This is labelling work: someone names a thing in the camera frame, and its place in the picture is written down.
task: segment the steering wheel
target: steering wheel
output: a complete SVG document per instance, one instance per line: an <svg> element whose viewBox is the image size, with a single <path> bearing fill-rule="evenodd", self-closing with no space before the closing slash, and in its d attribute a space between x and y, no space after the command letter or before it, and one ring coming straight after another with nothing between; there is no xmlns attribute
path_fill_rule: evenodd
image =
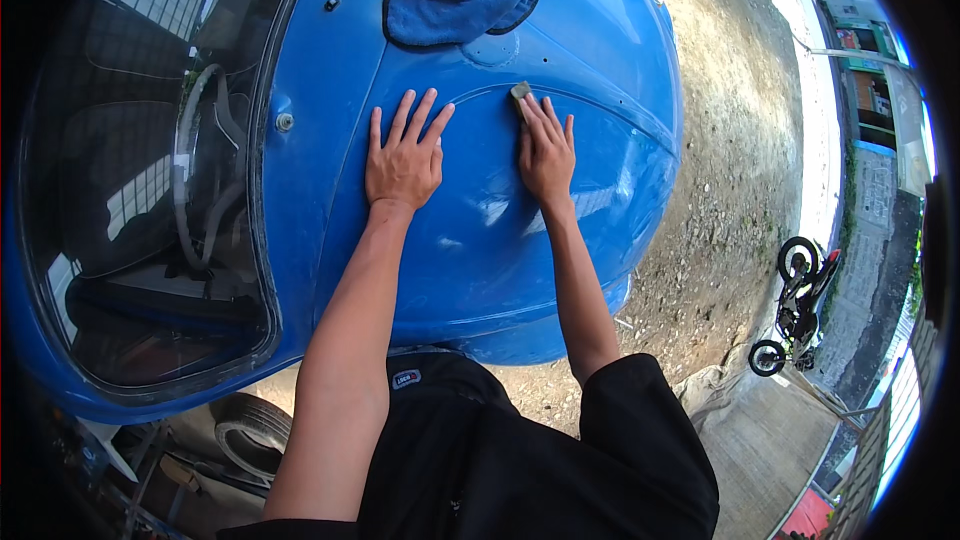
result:
<svg viewBox="0 0 960 540"><path fill-rule="evenodd" d="M234 180L223 191L223 194L216 198L213 208L210 209L210 213L206 217L203 252L198 255L190 239L190 230L186 218L186 180L189 177L188 172L194 155L191 152L182 152L179 149L182 148L181 142L186 142L189 138L190 126L193 123L197 105L200 104L200 96L204 93L207 83L214 75L217 76L217 99L214 103L214 117L223 135L237 150L237 155L233 167ZM224 72L224 68L216 63L207 66L200 73L190 90L190 95L187 97L179 120L179 126L176 129L171 167L173 169L170 177L174 188L174 218L180 248L183 250L183 256L186 257L186 261L191 268L204 271L210 264L210 255L213 254L213 244L216 241L217 230L220 227L220 220L224 216L224 212L247 189L247 134L240 129L231 114L231 107L228 102L227 74Z"/></svg>

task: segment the right hand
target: right hand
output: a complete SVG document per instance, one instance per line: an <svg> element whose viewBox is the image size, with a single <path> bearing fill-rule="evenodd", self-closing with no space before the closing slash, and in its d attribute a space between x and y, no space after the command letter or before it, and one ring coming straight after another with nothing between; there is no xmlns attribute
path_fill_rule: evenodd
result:
<svg viewBox="0 0 960 540"><path fill-rule="evenodd" d="M541 210L559 208L570 201L570 181L576 157L573 154L573 115L563 126L553 110L549 96L543 106L527 93L519 102L523 112L520 124L520 178L536 198Z"/></svg>

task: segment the hand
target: hand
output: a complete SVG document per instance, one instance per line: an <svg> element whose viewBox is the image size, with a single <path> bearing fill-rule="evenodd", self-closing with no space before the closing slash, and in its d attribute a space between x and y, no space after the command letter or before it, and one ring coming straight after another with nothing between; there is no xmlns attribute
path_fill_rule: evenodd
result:
<svg viewBox="0 0 960 540"><path fill-rule="evenodd" d="M549 96L543 108L533 92L520 101L520 178L536 197L540 209L550 211L570 201L570 180L576 157L573 154L573 115L560 126Z"/></svg>
<svg viewBox="0 0 960 540"><path fill-rule="evenodd" d="M380 107L373 107L369 116L369 151L366 154L366 200L373 205L378 200L409 206L411 212L420 209L437 190L443 178L441 163L444 151L440 148L440 134L453 116L453 103L443 107L417 142L426 123L430 107L437 99L437 89L426 90L423 100L414 111L410 125L407 114L417 93L407 90L396 109L387 142L380 145Z"/></svg>

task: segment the dirt ground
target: dirt ground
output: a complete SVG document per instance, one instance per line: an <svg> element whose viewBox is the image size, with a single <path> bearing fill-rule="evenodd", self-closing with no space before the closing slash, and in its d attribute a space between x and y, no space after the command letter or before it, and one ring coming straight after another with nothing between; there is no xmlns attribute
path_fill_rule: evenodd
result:
<svg viewBox="0 0 960 540"><path fill-rule="evenodd" d="M673 196L617 319L622 354L676 384L723 362L769 310L776 251L800 222L803 117L784 17L770 0L666 0L683 85ZM520 412L578 435L567 361L489 367Z"/></svg>

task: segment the blue car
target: blue car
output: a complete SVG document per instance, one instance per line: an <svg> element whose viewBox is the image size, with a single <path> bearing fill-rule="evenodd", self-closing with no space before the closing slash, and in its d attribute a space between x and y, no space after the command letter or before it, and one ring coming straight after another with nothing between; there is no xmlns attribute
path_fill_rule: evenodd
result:
<svg viewBox="0 0 960 540"><path fill-rule="evenodd" d="M571 194L607 305L624 305L680 164L664 1L539 0L506 34L421 49L386 40L382 3L75 1L3 192L15 356L67 413L159 420L301 359L366 221L371 111L391 118L407 88L457 114L391 344L502 366L565 354L517 167L522 80L576 117Z"/></svg>

